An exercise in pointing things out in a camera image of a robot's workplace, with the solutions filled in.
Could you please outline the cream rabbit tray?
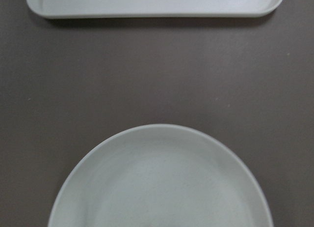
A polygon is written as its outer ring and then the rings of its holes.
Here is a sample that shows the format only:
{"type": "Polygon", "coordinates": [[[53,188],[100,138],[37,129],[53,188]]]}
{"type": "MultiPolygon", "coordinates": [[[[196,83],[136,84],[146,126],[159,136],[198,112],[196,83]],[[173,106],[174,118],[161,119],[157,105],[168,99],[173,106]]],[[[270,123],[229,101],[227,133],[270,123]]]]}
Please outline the cream rabbit tray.
{"type": "Polygon", "coordinates": [[[47,19],[151,17],[262,17],[283,0],[26,0],[47,19]]]}

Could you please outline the cream round plate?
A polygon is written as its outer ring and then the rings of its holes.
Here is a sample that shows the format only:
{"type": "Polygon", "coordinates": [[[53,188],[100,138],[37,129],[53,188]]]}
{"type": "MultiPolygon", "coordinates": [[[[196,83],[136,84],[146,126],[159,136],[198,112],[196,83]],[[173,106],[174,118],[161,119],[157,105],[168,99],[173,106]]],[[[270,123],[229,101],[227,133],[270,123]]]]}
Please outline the cream round plate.
{"type": "Polygon", "coordinates": [[[213,137],[179,125],[120,132],[61,186],[50,227],[271,227],[248,167],[213,137]]]}

